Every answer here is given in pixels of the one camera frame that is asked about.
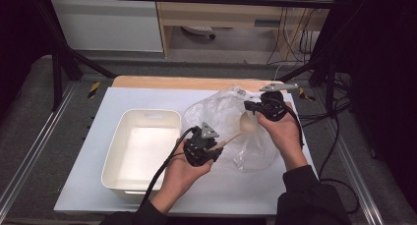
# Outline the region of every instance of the person's right hand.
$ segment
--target person's right hand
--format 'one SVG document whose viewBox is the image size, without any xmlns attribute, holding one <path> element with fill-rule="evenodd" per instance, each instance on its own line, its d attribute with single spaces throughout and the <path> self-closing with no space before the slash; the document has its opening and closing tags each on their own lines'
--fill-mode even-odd
<svg viewBox="0 0 417 225">
<path fill-rule="evenodd" d="M 307 165 L 301 150 L 297 122 L 290 114 L 279 121 L 270 121 L 260 112 L 255 112 L 258 123 L 269 133 L 275 146 L 279 149 L 287 171 Z"/>
</svg>

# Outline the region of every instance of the clear plastic bag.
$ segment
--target clear plastic bag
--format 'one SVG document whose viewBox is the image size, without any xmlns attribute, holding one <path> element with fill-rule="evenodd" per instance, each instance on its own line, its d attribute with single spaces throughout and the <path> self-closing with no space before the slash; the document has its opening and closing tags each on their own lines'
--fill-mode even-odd
<svg viewBox="0 0 417 225">
<path fill-rule="evenodd" d="M 200 127 L 206 122 L 220 134 L 216 141 L 221 142 L 238 133 L 240 116 L 246 111 L 245 100 L 260 101 L 258 95 L 237 85 L 221 90 L 185 111 L 183 129 Z M 249 116 L 257 123 L 252 112 Z M 278 155 L 268 132 L 259 125 L 253 134 L 241 135 L 228 143 L 215 165 L 221 167 L 232 162 L 242 172 L 253 172 L 268 168 Z"/>
</svg>

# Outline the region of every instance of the gray carpet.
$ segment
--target gray carpet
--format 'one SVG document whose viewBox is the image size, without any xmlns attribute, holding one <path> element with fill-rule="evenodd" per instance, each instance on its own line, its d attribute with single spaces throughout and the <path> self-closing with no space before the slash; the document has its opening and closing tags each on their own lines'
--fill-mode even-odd
<svg viewBox="0 0 417 225">
<path fill-rule="evenodd" d="M 242 64 L 193 64 L 168 62 L 108 62 L 100 63 L 106 69 L 121 75 L 140 76 L 174 76 L 206 78 L 252 78 L 270 80 L 275 76 L 276 66 L 242 65 Z M 290 67 L 282 67 L 281 76 Z M 96 72 L 84 68 L 90 75 Z M 306 84 L 309 74 L 303 74 L 293 82 L 303 86 L 306 93 L 313 94 Z M 79 82 L 62 119 L 56 126 L 44 151 L 34 165 L 27 182 L 24 184 L 7 219 L 31 218 L 72 221 L 98 221 L 101 215 L 86 214 L 80 216 L 65 215 L 53 211 L 59 188 L 71 171 L 78 152 L 87 136 L 88 126 L 92 123 L 106 88 L 111 80 L 101 82 L 93 99 L 87 95 L 93 81 Z M 323 87 L 317 87 L 323 93 Z M 52 106 L 52 82 L 50 62 L 39 60 L 33 65 L 27 78 L 22 95 L 11 107 L 7 118 L 0 126 L 0 190 L 3 192 L 13 177 L 26 152 L 39 133 L 50 114 Z M 317 101 L 298 98 L 293 92 L 299 114 L 322 113 Z M 339 115 L 341 133 L 358 164 L 369 190 L 377 204 L 386 224 L 417 224 L 415 212 L 408 206 L 402 193 L 392 179 L 386 165 L 370 156 L 370 149 L 365 141 L 354 113 L 345 111 Z M 304 129 L 306 139 L 315 166 L 319 168 L 332 144 L 333 137 L 326 121 L 308 126 Z M 340 162 L 337 151 L 330 158 L 324 177 L 334 178 L 348 183 L 349 180 Z M 355 198 L 345 188 L 336 185 L 346 209 L 355 205 Z M 365 224 L 367 220 L 362 209 L 349 215 L 355 224 Z"/>
</svg>

